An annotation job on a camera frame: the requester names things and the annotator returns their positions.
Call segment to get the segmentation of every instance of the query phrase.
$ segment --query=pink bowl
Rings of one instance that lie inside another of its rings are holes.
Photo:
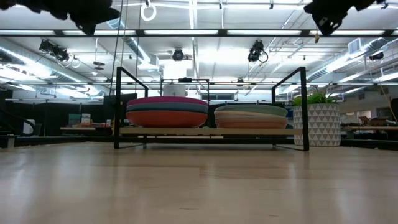
[[[171,103],[171,102],[172,103],[196,103],[196,104],[200,104],[200,105],[208,105],[207,102],[204,102],[202,100],[181,97],[181,96],[146,97],[146,98],[140,98],[140,99],[136,99],[136,100],[130,100],[127,105],[130,106],[130,105],[136,105],[136,104],[140,104],[140,103]]]
[[[186,111],[132,111],[127,119],[146,128],[192,128],[203,125],[207,114]]]

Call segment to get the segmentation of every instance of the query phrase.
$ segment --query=green plate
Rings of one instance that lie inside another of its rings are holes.
[[[252,113],[273,114],[277,116],[287,115],[287,110],[285,108],[269,105],[230,105],[219,107],[216,109],[216,111],[244,111]]]

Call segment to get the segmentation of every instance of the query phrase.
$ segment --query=stack of plates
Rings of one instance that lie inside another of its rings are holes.
[[[202,100],[179,96],[156,96],[131,100],[127,119],[146,128],[192,128],[207,120],[208,105]]]
[[[219,128],[285,128],[287,110],[268,105],[231,105],[216,109]]]

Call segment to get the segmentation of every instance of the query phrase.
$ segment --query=cable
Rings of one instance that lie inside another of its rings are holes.
[[[382,86],[380,86],[381,91],[383,92],[383,96],[386,98],[387,102],[388,102],[388,107],[390,107],[391,113],[392,113],[392,117],[394,118],[395,122],[398,123],[398,120],[396,118],[396,115],[394,114],[394,111],[392,110],[392,106],[391,106],[391,100],[387,97],[386,93],[384,92],[384,89]]]
[[[122,0],[122,4],[120,6],[120,11],[123,12],[123,4],[124,0]],[[114,46],[114,55],[113,55],[113,65],[112,65],[112,76],[111,76],[111,88],[109,89],[109,94],[108,96],[111,95],[112,92],[112,85],[113,85],[113,77],[114,77],[114,64],[116,63],[116,53],[118,51],[118,42],[119,42],[119,33],[120,33],[120,24],[122,23],[121,17],[119,18],[119,24],[118,24],[118,37],[116,38],[116,45]]]
[[[261,62],[261,63],[266,63],[266,62],[268,62],[269,57],[268,57],[267,52],[266,52],[265,50],[262,50],[262,53],[264,53],[264,54],[267,56],[267,60],[262,61],[262,60],[259,59],[259,62]]]
[[[141,20],[138,20],[138,30],[141,28]],[[139,40],[140,38],[137,38],[137,46],[139,46]],[[136,78],[138,77],[138,50],[136,53]]]

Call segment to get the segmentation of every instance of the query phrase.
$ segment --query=planter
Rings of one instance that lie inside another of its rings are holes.
[[[302,107],[294,107],[294,128],[303,128]],[[308,133],[310,146],[336,147],[340,145],[340,111],[337,104],[308,105]],[[303,145],[303,136],[295,135],[294,144]]]

